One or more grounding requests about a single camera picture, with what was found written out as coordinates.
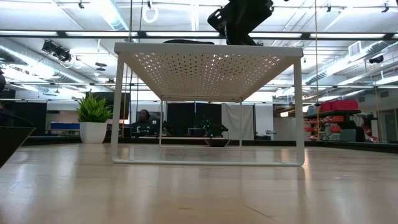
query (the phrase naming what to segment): wooden table surface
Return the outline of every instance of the wooden table surface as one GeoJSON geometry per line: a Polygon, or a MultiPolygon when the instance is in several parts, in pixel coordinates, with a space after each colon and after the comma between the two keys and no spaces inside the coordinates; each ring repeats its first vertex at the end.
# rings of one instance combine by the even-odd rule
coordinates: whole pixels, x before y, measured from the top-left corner
{"type": "MultiPolygon", "coordinates": [[[[113,164],[109,148],[20,148],[0,169],[0,223],[398,223],[396,154],[310,147],[299,168],[138,166],[113,164]]],[[[119,149],[121,157],[156,156],[159,146],[119,149]]],[[[244,147],[242,154],[289,160],[293,151],[244,147]]]]}

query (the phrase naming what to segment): person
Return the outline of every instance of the person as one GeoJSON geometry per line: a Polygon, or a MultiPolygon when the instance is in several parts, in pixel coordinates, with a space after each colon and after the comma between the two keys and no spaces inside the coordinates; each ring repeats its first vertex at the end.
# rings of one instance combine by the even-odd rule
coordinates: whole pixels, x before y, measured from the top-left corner
{"type": "Polygon", "coordinates": [[[134,133],[149,133],[151,123],[149,121],[150,114],[147,110],[140,110],[138,114],[138,121],[131,124],[134,133]]]}
{"type": "Polygon", "coordinates": [[[12,111],[3,102],[0,102],[0,126],[12,127],[14,125],[14,118],[7,116],[7,114],[13,115],[12,111]]]}

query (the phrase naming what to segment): ceiling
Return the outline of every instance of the ceiling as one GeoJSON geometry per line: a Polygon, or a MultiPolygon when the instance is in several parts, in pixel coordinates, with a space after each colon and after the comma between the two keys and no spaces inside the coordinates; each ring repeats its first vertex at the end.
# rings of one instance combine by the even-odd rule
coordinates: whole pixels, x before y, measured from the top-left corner
{"type": "MultiPolygon", "coordinates": [[[[83,1],[84,9],[79,8],[80,1],[73,0],[0,0],[0,30],[112,30],[98,5],[94,1],[83,1]]],[[[115,0],[121,13],[121,20],[127,25],[130,21],[130,1],[115,0]]],[[[154,22],[146,22],[154,17],[155,11],[149,9],[147,1],[141,7],[141,1],[133,1],[132,30],[143,31],[214,31],[207,23],[207,17],[220,6],[227,4],[225,0],[156,0],[152,6],[157,8],[158,17],[154,22]]],[[[274,0],[273,15],[259,25],[255,31],[276,32],[397,32],[398,7],[395,1],[380,0],[318,0],[317,23],[315,23],[315,1],[312,0],[274,0]],[[390,7],[385,13],[385,3],[390,7]]],[[[41,38],[9,38],[15,43],[35,53],[57,61],[55,57],[46,55],[41,49],[44,39],[41,38]]],[[[93,82],[105,82],[116,76],[117,55],[113,52],[115,42],[122,39],[50,39],[59,46],[70,49],[80,60],[80,68],[69,69],[83,75],[93,82]],[[95,63],[105,63],[106,71],[99,72],[95,63]]],[[[141,39],[144,43],[163,43],[167,39],[141,39]]],[[[225,44],[225,40],[208,40],[215,44],[225,44]]],[[[334,61],[347,53],[348,47],[356,40],[258,40],[264,46],[302,47],[304,58],[302,69],[306,74],[316,70],[316,63],[322,68],[326,63],[334,61]]],[[[340,72],[339,76],[352,76],[358,73],[363,64],[352,64],[357,70],[340,72]]],[[[288,68],[270,84],[292,84],[292,68],[288,68]]],[[[336,85],[335,76],[322,80],[322,85],[336,85]]]]}

